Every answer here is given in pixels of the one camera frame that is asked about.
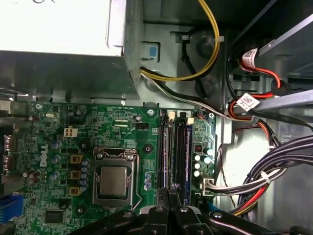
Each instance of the black wire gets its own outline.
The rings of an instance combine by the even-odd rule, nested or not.
[[[170,88],[168,88],[163,82],[161,81],[155,81],[160,87],[162,87],[167,93],[171,94],[172,96],[178,97],[178,98],[182,98],[182,99],[186,99],[186,100],[191,100],[191,101],[196,101],[196,102],[200,102],[203,104],[206,104],[208,106],[210,106],[211,108],[213,108],[214,110],[216,110],[219,113],[223,113],[223,111],[221,109],[219,109],[218,107],[216,107],[214,104],[210,103],[209,101],[207,101],[206,99],[201,99],[199,97],[196,96],[190,96],[190,95],[185,95],[185,94],[179,94],[177,92],[174,92],[173,90],[171,90]]]

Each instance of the capacitor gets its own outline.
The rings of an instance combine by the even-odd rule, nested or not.
[[[196,154],[195,156],[194,156],[194,159],[195,159],[195,161],[200,161],[200,159],[201,159],[201,157],[200,157],[200,155],[198,155],[198,154]]]
[[[87,178],[87,174],[81,174],[81,175],[80,175],[80,178],[82,178],[82,179]]]
[[[209,155],[209,156],[213,156],[214,155],[214,151],[212,148],[205,148],[204,149],[204,153]]]
[[[40,121],[40,117],[39,116],[29,116],[28,120],[29,121]]]
[[[212,158],[209,157],[209,156],[205,156],[203,161],[204,161],[205,164],[211,164],[211,163],[213,163]]]
[[[30,185],[34,185],[34,184],[36,184],[36,183],[39,183],[39,181],[40,181],[40,178],[39,177],[36,177],[36,178],[34,178],[34,179],[32,179],[32,180],[29,180],[29,184]]]
[[[151,183],[146,183],[143,187],[144,190],[148,191],[152,189],[152,184]]]
[[[88,168],[87,168],[87,167],[82,167],[80,170],[81,170],[82,172],[87,172],[87,171],[88,171]]]
[[[199,175],[200,175],[200,171],[195,170],[195,171],[194,171],[194,176],[195,176],[195,177],[198,177]]]
[[[62,147],[61,141],[53,141],[50,144],[51,149],[60,149]]]
[[[80,185],[86,185],[87,184],[87,180],[81,180],[79,183],[80,183]]]
[[[35,171],[35,172],[29,174],[29,178],[30,178],[30,179],[35,179],[36,177],[38,177],[38,176],[40,176],[40,175],[41,175],[41,172],[37,170],[37,171]]]
[[[145,173],[145,178],[146,178],[147,180],[150,180],[150,179],[151,179],[151,174],[150,174],[149,172],[146,172],[146,173]]]
[[[81,192],[85,192],[87,190],[87,185],[83,185],[80,187]]]
[[[88,158],[82,160],[82,165],[83,166],[87,166],[88,164],[89,164],[89,159]]]
[[[25,171],[24,173],[23,173],[23,177],[24,178],[27,178],[30,174],[32,174],[32,173],[34,173],[35,171],[33,170],[33,169],[30,169],[30,170],[28,170],[28,171]]]
[[[50,176],[50,180],[56,180],[60,176],[60,173],[58,171],[54,171]]]
[[[195,169],[200,169],[201,165],[199,163],[195,164]]]
[[[50,158],[50,163],[51,164],[57,164],[61,160],[61,157],[59,155],[55,155]]]

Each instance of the chip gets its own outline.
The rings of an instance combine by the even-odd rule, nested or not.
[[[30,199],[30,203],[29,204],[31,206],[35,206],[36,205],[36,201],[37,201],[36,198],[32,198],[32,199]]]
[[[59,106],[53,106],[52,107],[53,112],[58,112],[59,111]]]
[[[46,210],[45,211],[46,224],[63,224],[64,210]]]

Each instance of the red wire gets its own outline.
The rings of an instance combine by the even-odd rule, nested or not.
[[[267,75],[270,75],[270,76],[275,78],[276,83],[277,83],[277,88],[281,87],[280,79],[279,79],[278,75],[276,73],[274,73],[273,71],[266,70],[263,68],[249,67],[249,66],[245,65],[242,60],[239,60],[239,66],[241,66],[244,70],[247,70],[248,72],[256,72],[257,71],[257,72],[262,72],[262,73],[265,73]]]

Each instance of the screw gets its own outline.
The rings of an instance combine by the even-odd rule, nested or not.
[[[126,212],[125,214],[123,214],[124,218],[129,218],[131,216],[132,216],[132,213],[130,213],[130,212]]]
[[[213,213],[213,216],[214,216],[215,218],[222,218],[222,217],[223,217],[223,215],[222,215],[221,213],[219,213],[219,212],[214,212],[214,213]]]
[[[132,160],[134,160],[134,156],[132,154],[126,155],[126,159],[128,161],[132,161]]]
[[[156,208],[156,212],[162,212],[162,211],[163,211],[163,208],[162,208],[162,207]]]
[[[149,110],[147,111],[147,113],[148,113],[150,116],[152,116],[152,115],[155,114],[155,111],[154,111],[153,109],[149,109]]]
[[[187,212],[187,211],[188,211],[188,208],[187,208],[187,207],[181,207],[181,208],[180,208],[180,211],[181,211],[181,212]]]
[[[96,158],[97,158],[98,160],[103,159],[102,153],[97,153]]]
[[[41,104],[36,104],[36,105],[35,105],[35,108],[36,108],[36,109],[42,109],[43,106],[42,106]]]

